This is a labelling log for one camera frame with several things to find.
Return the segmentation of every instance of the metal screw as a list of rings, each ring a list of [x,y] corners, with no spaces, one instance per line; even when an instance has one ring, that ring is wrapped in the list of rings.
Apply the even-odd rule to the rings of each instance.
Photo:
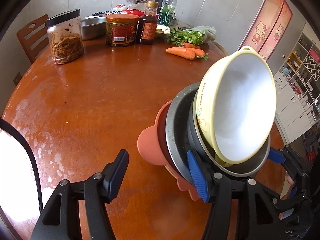
[[[101,173],[96,173],[93,175],[94,179],[101,179],[102,178],[102,174]]]
[[[256,181],[254,179],[248,179],[248,183],[252,186],[256,185]]]
[[[64,186],[66,184],[68,184],[68,180],[67,179],[63,179],[62,181],[60,181],[60,185],[61,186]]]
[[[221,179],[222,178],[222,174],[219,172],[214,173],[213,175],[216,179]]]

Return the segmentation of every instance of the black jar lid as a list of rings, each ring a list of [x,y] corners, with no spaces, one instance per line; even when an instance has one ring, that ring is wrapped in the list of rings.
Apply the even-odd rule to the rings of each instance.
[[[51,27],[79,16],[80,16],[80,9],[64,12],[56,16],[53,16],[50,19],[47,19],[47,21],[45,22],[45,26]]]

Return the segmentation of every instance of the barcode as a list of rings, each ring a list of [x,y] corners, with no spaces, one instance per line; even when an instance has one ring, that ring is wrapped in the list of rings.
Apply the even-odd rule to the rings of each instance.
[[[113,41],[124,41],[124,37],[114,37]]]

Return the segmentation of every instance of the jar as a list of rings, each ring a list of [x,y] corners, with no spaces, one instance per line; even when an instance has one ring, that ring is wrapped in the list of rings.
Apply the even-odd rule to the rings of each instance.
[[[83,54],[79,16],[80,9],[77,9],[58,14],[46,21],[52,59],[55,64],[68,63]]]
[[[139,16],[133,14],[111,14],[106,17],[107,43],[113,47],[134,44]]]

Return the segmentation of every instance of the white cable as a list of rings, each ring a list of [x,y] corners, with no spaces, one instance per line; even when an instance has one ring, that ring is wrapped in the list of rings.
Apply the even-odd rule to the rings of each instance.
[[[183,9],[182,9],[180,21],[182,20],[182,15],[183,15],[184,8],[185,8],[185,6],[186,6],[186,1],[187,1],[187,0],[184,0],[184,3],[183,3]]]

